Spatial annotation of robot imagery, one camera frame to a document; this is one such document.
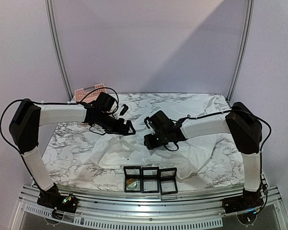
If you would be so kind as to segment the white button shirt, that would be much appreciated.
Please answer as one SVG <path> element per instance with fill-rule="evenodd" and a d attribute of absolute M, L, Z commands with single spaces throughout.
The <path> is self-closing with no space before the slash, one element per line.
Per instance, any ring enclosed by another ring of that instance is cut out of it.
<path fill-rule="evenodd" d="M 235 165 L 229 134 L 214 134 L 192 138 L 179 143 L 179 150 L 171 152 L 174 145 L 148 150 L 144 136 L 150 130 L 144 119 L 162 110 L 169 118 L 177 120 L 187 115 L 207 115 L 229 108 L 220 94 L 121 94 L 120 102 L 129 110 L 124 115 L 136 130 L 132 136 L 105 135 L 94 144 L 90 160 L 102 169 L 121 169 L 122 166 L 158 166 L 177 168 L 179 179 L 197 174 L 205 181 L 224 177 Z"/>

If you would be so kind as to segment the green red round brooch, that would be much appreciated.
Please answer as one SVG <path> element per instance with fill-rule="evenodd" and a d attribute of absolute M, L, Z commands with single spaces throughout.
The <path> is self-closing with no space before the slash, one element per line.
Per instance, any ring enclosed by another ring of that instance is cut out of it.
<path fill-rule="evenodd" d="M 140 182 L 138 179 L 130 178 L 126 181 L 126 189 L 128 191 L 135 191 L 140 189 Z"/>

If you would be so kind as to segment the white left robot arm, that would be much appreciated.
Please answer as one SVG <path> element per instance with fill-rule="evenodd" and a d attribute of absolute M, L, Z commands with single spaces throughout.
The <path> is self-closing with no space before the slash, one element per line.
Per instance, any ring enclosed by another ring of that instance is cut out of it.
<path fill-rule="evenodd" d="M 131 121 L 112 116 L 111 109 L 118 103 L 118 98 L 105 92 L 89 103 L 38 103 L 30 99 L 20 100 L 19 103 L 9 132 L 40 190 L 37 204 L 54 211 L 76 213 L 78 198 L 72 194 L 62 195 L 46 170 L 38 147 L 39 128 L 54 123 L 80 122 L 98 125 L 106 134 L 129 136 L 136 133 Z"/>

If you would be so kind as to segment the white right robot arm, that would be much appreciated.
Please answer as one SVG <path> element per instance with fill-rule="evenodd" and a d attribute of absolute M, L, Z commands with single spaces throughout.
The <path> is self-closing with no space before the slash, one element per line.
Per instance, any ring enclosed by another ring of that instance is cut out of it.
<path fill-rule="evenodd" d="M 145 135 L 144 145 L 149 149 L 177 145 L 180 141 L 212 134 L 231 134 L 237 150 L 241 153 L 244 168 L 242 195 L 225 198 L 222 206 L 226 213 L 247 210 L 257 215 L 264 207 L 261 197 L 262 182 L 262 124 L 243 103 L 236 102 L 230 110 L 184 117 L 173 122 L 163 111 L 146 117 L 144 123 L 154 133 Z"/>

